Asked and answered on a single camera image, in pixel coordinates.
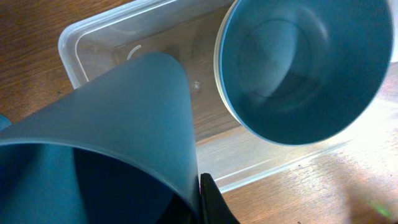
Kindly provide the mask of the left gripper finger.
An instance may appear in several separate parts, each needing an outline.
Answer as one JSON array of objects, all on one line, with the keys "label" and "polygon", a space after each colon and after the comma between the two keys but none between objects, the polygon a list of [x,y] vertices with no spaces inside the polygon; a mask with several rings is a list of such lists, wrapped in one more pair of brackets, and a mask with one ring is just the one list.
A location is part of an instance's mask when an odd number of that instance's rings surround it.
[{"label": "left gripper finger", "polygon": [[239,224],[209,173],[200,175],[201,219],[204,224]]}]

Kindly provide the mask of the blue cup back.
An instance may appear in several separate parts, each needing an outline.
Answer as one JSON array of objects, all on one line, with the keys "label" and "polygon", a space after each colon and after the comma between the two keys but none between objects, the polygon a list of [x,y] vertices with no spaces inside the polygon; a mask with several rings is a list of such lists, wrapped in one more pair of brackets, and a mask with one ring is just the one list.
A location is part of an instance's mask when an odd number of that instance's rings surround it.
[{"label": "blue cup back", "polygon": [[188,81],[128,60],[1,131],[2,223],[197,223]]}]

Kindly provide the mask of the blue bowl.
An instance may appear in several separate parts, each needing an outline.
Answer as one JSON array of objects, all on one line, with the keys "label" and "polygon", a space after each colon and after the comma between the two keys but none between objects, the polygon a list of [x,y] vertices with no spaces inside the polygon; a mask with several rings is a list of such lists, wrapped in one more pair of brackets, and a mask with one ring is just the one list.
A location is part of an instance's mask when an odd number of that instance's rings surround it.
[{"label": "blue bowl", "polygon": [[312,144],[340,133],[368,107],[393,45],[386,0],[237,1],[221,41],[223,92],[256,136]]}]

